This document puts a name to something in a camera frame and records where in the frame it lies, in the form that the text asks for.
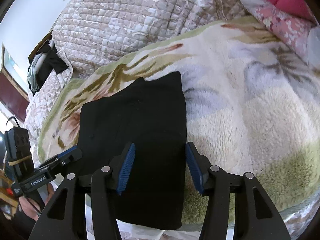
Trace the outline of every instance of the rubber band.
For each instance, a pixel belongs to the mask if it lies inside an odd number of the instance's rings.
[[[19,160],[16,160],[14,162],[8,162],[9,166],[14,166],[14,165],[17,165],[19,163],[22,163],[24,162],[25,160],[28,160],[28,159],[31,159],[32,158],[32,155],[28,155],[27,157],[24,157],[22,159],[19,159]]]

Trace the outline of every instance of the wooden furniture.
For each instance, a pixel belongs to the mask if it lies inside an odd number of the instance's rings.
[[[11,114],[23,123],[29,99],[27,94],[17,86],[7,70],[2,68],[0,71],[0,101]]]
[[[10,179],[8,179],[5,174],[4,174],[4,171],[3,170],[0,170],[0,179],[5,181],[8,185],[11,185],[12,184],[12,181]],[[10,195],[6,189],[4,188],[1,188],[0,187],[0,198],[6,202],[7,204],[9,204],[10,206],[14,207],[14,208],[17,208],[18,207],[18,200]]]
[[[2,44],[2,48],[1,48],[1,73],[8,79],[8,81],[11,83],[11,85],[27,100],[29,101],[28,98],[28,94],[27,92],[25,92],[22,87],[20,87],[20,85],[12,78],[12,76],[10,75],[10,73],[6,70],[6,68],[4,67],[4,45]]]

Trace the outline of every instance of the person's hand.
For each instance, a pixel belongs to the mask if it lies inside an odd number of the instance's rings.
[[[53,194],[54,194],[54,189],[53,186],[49,183],[47,185],[48,188],[48,197],[47,199],[44,201],[44,204],[47,205],[47,203],[49,202],[49,200],[52,198]],[[35,202],[32,199],[29,199],[31,201],[31,203],[38,209],[40,210],[40,207],[38,205],[37,202]],[[25,199],[25,197],[20,197],[19,198],[19,202],[20,202],[20,206],[23,210],[23,212],[30,218],[32,218],[33,220],[37,221],[38,220],[38,215],[37,212],[35,211],[35,209],[30,205],[30,203]]]

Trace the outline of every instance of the label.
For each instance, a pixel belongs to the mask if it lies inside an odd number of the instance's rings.
[[[37,185],[38,183],[40,183],[41,181],[46,180],[47,178],[45,176],[43,176],[42,178],[36,179],[34,182],[31,182],[31,186]]]

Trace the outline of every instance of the hanging clothes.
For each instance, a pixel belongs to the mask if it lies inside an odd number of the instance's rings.
[[[39,89],[42,88],[52,70],[59,74],[62,71],[65,71],[67,68],[67,64],[64,63],[64,61],[57,55],[57,49],[55,45],[53,45],[53,48],[48,52],[38,73],[36,74],[36,82],[39,86]]]
[[[36,74],[39,72],[39,69],[47,56],[47,53],[52,49],[54,45],[54,41],[46,40],[44,44],[37,51],[36,56],[34,57],[32,63],[28,68],[27,80],[29,88],[34,95],[37,91],[39,91],[39,86],[36,81]]]
[[[111,97],[82,106],[78,147],[83,157],[64,175],[92,174],[133,142],[136,157],[126,190],[115,198],[116,218],[175,230],[181,227],[186,137],[180,73],[138,78]]]

